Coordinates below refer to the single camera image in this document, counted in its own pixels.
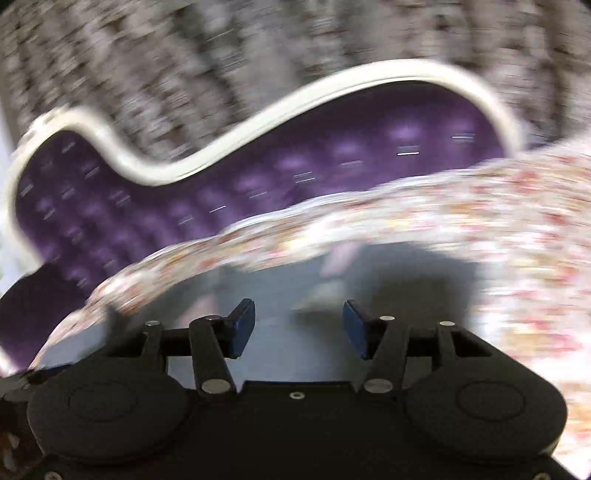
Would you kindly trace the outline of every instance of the gray patterned carpet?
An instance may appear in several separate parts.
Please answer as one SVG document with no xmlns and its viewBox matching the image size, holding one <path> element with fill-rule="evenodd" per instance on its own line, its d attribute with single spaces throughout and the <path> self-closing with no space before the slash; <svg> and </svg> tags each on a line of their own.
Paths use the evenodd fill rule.
<svg viewBox="0 0 591 480">
<path fill-rule="evenodd" d="M 580 0 L 15 0 L 0 15 L 13 130 L 64 103 L 175 161 L 312 80 L 421 57 L 490 82 L 533 144 L 591 117 Z"/>
</svg>

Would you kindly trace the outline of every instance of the white trim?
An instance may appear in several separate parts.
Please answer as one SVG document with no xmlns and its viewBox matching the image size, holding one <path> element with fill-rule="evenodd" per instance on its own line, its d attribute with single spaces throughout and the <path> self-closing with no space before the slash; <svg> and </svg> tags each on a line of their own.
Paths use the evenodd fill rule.
<svg viewBox="0 0 591 480">
<path fill-rule="evenodd" d="M 0 347 L 0 375 L 10 377 L 18 372 L 17 366 L 10 360 L 8 354 Z"/>
<path fill-rule="evenodd" d="M 441 85 L 474 103 L 491 122 L 506 156 L 511 157 L 524 148 L 518 121 L 480 77 L 458 67 L 423 59 L 380 61 L 352 67 L 313 82 L 249 118 L 199 152 L 172 164 L 155 163 L 132 150 L 99 113 L 84 107 L 60 108 L 37 118 L 19 142 L 0 199 L 0 225 L 4 227 L 10 246 L 20 254 L 23 266 L 28 271 L 36 270 L 43 261 L 16 220 L 16 189 L 33 153 L 60 130 L 80 133 L 120 175 L 138 184 L 163 185 L 211 166 L 269 130 L 318 105 L 383 83 L 409 80 Z"/>
</svg>

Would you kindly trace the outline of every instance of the metal screw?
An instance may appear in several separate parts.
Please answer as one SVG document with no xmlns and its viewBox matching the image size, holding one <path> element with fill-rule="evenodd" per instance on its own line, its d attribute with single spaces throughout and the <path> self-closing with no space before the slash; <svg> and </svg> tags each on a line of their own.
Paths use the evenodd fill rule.
<svg viewBox="0 0 591 480">
<path fill-rule="evenodd" d="M 43 480 L 62 480 L 61 475 L 57 472 L 47 472 L 43 476 Z"/>
<path fill-rule="evenodd" d="M 394 388 L 390 380 L 385 378 L 372 378 L 363 384 L 364 389 L 369 393 L 388 393 Z"/>
<path fill-rule="evenodd" d="M 212 378 L 210 380 L 206 380 L 201 384 L 201 389 L 205 393 L 209 393 L 210 395 L 219 395 L 221 393 L 226 393 L 232 388 L 230 382 L 224 380 L 223 378 Z"/>
</svg>

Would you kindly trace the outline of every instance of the floral blanket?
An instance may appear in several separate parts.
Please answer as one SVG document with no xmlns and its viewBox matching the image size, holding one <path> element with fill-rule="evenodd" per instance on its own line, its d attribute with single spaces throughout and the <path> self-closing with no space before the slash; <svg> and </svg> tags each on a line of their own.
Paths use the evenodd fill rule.
<svg viewBox="0 0 591 480">
<path fill-rule="evenodd" d="M 309 200 L 166 248 L 106 280 L 48 345 L 131 313 L 181 280 L 223 264 L 267 268 L 351 242 L 416 242 L 478 262 L 471 325 L 553 382 L 569 421 L 556 457 L 591 472 L 591 132 L 515 159 Z"/>
</svg>

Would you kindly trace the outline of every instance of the gray floor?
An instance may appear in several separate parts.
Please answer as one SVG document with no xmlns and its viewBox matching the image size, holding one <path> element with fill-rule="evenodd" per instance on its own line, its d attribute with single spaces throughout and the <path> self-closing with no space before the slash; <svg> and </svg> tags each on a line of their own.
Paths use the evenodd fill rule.
<svg viewBox="0 0 591 480">
<path fill-rule="evenodd" d="M 253 299 L 255 330 L 243 356 L 228 361 L 237 385 L 245 380 L 360 380 L 368 364 L 356 357 L 342 328 L 347 299 L 413 325 L 452 320 L 470 327 L 465 314 L 476 288 L 476 264 L 411 244 L 364 246 L 338 274 L 323 274 L 326 261 L 323 255 L 256 272 L 223 267 L 197 275 L 144 307 L 131 323 L 159 319 L 165 327 L 176 327 L 179 317 L 204 297 L 216 304 L 206 313 L 221 315 L 243 298 Z M 105 335 L 104 325 L 87 329 L 51 348 L 44 363 L 76 361 L 99 347 Z M 194 387 L 189 358 L 170 358 L 169 374 Z"/>
</svg>

